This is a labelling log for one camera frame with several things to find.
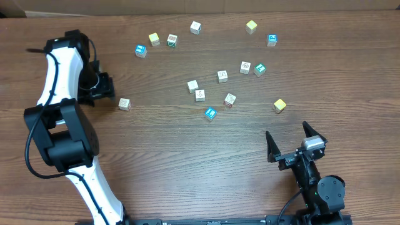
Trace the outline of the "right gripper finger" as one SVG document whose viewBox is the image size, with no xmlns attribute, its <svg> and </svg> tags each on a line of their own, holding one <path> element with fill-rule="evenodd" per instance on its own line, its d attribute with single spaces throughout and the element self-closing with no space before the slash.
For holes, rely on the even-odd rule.
<svg viewBox="0 0 400 225">
<path fill-rule="evenodd" d="M 319 136 L 324 141 L 325 144 L 328 142 L 328 140 L 322 134 L 319 134 L 306 121 L 302 122 L 302 126 L 303 126 L 303 129 L 304 129 L 304 132 L 305 132 L 305 135 L 307 138 L 310 138 L 313 136 Z"/>
<path fill-rule="evenodd" d="M 267 143 L 267 161 L 269 163 L 275 163 L 276 159 L 281 156 L 281 152 L 269 131 L 266 131 L 266 143 Z"/>
</svg>

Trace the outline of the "red letter white block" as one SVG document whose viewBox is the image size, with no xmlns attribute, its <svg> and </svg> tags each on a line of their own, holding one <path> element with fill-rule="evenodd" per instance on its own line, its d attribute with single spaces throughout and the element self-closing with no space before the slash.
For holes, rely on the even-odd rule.
<svg viewBox="0 0 400 225">
<path fill-rule="evenodd" d="M 131 104 L 131 101 L 129 99 L 121 98 L 119 100 L 118 107 L 119 107 L 120 110 L 130 111 L 131 110 L 131 105 L 132 104 Z"/>
</svg>

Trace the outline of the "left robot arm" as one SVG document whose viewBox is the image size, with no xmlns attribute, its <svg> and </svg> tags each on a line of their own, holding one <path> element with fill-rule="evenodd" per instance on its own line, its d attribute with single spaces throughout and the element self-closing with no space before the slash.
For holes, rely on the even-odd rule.
<svg viewBox="0 0 400 225">
<path fill-rule="evenodd" d="M 47 59 L 43 92 L 36 106 L 24 111 L 29 134 L 24 157 L 29 171 L 49 179 L 31 166 L 34 143 L 55 178 L 66 177 L 76 187 L 92 215 L 92 224 L 130 224 L 122 202 L 112 192 L 99 165 L 98 136 L 80 105 L 115 96 L 113 80 L 90 58 L 93 42 L 80 30 L 50 39 L 40 50 Z"/>
</svg>

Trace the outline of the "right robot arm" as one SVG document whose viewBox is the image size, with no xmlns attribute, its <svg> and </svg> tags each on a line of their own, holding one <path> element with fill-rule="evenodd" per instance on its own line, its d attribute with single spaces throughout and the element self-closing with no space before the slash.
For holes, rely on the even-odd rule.
<svg viewBox="0 0 400 225">
<path fill-rule="evenodd" d="M 321 177 L 315 161 L 324 156 L 328 140 L 306 121 L 302 123 L 306 137 L 294 152 L 282 154 L 269 131 L 266 131 L 267 161 L 278 163 L 279 170 L 291 169 L 299 191 L 283 206 L 279 215 L 266 216 L 266 224 L 352 224 L 345 208 L 345 182 L 336 175 Z M 288 206 L 302 196 L 305 208 L 294 215 L 284 215 Z"/>
</svg>

